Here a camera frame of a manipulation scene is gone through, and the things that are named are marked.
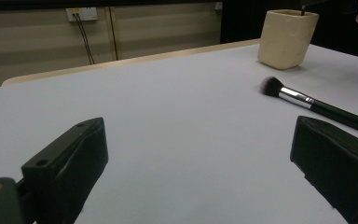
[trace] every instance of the makeup brush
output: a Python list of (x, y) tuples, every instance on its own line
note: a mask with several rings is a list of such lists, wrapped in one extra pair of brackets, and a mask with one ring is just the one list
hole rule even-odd
[(260, 90), (265, 95), (279, 97), (295, 105), (301, 105), (310, 111), (358, 130), (357, 115), (313, 99), (299, 91), (287, 88), (276, 77), (266, 77), (261, 83)]

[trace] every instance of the silver ferrule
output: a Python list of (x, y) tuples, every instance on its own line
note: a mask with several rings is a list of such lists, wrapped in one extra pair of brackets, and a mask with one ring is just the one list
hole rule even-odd
[(314, 100), (308, 95), (286, 87), (281, 88), (279, 97), (295, 105), (301, 105), (303, 107), (306, 107), (307, 109), (310, 109), (314, 102)]

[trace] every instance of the brush handle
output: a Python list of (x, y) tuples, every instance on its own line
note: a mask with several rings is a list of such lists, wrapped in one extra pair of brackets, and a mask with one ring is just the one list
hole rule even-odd
[(358, 130), (358, 116), (315, 100), (310, 110)]

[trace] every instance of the screw hole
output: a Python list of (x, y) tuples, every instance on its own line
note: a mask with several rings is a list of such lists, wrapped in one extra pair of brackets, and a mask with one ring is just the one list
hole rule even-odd
[(48, 164), (48, 160), (41, 160), (36, 163), (37, 166), (44, 166)]

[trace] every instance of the cup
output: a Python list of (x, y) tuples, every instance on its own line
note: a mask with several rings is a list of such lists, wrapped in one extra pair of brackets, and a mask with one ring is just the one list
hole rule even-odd
[(319, 15), (281, 9), (267, 12), (257, 59), (268, 66), (284, 70), (304, 61)]

